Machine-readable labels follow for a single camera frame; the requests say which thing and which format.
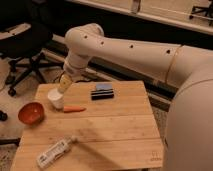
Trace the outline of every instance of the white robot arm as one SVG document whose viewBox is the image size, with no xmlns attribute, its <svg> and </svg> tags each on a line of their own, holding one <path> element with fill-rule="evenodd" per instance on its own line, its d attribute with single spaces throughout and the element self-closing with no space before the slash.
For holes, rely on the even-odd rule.
<svg viewBox="0 0 213 171">
<path fill-rule="evenodd" d="M 66 80 L 95 56 L 179 88 L 168 113 L 163 171 L 213 170 L 213 51 L 106 38 L 97 24 L 70 29 L 65 42 Z"/>
</svg>

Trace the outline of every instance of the wooden tabletop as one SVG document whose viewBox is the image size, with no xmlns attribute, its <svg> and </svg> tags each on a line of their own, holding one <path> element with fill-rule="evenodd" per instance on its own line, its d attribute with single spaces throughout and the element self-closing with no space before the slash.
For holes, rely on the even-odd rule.
<svg viewBox="0 0 213 171">
<path fill-rule="evenodd" d="M 65 105 L 86 107 L 83 112 L 63 113 L 47 99 L 57 84 L 42 84 L 35 101 L 43 104 L 45 119 L 26 126 L 12 171 L 39 171 L 37 156 L 64 137 L 79 143 L 47 171 L 128 170 L 162 166 L 163 145 L 149 99 L 141 81 L 110 82 L 114 98 L 92 101 L 96 83 L 72 84 L 64 94 Z"/>
</svg>

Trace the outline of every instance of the white cup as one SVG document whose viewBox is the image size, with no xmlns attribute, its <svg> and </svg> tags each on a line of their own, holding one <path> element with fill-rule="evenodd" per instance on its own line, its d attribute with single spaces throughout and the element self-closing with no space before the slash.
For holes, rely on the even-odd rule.
<svg viewBox="0 0 213 171">
<path fill-rule="evenodd" d="M 56 109 L 63 109 L 63 94 L 59 93 L 57 88 L 51 89 L 47 98 Z"/>
</svg>

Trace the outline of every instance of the black chair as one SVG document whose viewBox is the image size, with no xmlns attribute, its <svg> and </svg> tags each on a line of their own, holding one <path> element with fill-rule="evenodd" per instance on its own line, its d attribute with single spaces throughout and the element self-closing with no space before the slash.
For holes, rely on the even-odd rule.
<svg viewBox="0 0 213 171">
<path fill-rule="evenodd" d="M 189 16 L 189 19 L 194 18 L 193 14 L 205 13 L 205 17 L 210 18 L 209 25 L 211 26 L 212 23 L 213 23 L 213 0 L 209 0 L 209 1 L 211 1 L 211 3 L 208 7 L 193 6 L 191 15 Z"/>
<path fill-rule="evenodd" d="M 8 94 L 16 94 L 15 86 L 26 78 L 31 72 L 35 72 L 41 83 L 45 83 L 39 68 L 62 67 L 62 63 L 52 62 L 41 53 L 42 47 L 52 39 L 52 32 L 44 25 L 32 21 L 30 9 L 31 1 L 28 0 L 1 0 L 0 2 L 0 57 L 9 58 L 10 74 L 6 84 L 10 84 Z M 30 28 L 21 33 L 13 34 L 14 26 L 27 23 Z M 11 37 L 3 37 L 5 33 L 12 34 Z M 15 79 L 13 72 L 16 68 L 26 68 L 25 71 Z"/>
</svg>

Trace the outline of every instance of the chair wheel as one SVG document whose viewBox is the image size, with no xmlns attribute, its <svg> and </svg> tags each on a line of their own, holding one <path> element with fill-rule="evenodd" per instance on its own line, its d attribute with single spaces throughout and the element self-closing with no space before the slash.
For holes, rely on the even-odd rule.
<svg viewBox="0 0 213 171">
<path fill-rule="evenodd" d="M 0 120 L 1 121 L 6 121 L 7 118 L 8 118 L 7 114 L 2 112 L 2 111 L 0 111 Z"/>
<path fill-rule="evenodd" d="M 193 15 L 190 15 L 190 16 L 189 16 L 189 19 L 191 20 L 192 18 L 194 18 L 194 16 L 193 16 Z"/>
<path fill-rule="evenodd" d="M 16 95 L 16 91 L 13 88 L 10 88 L 8 94 L 13 97 Z"/>
</svg>

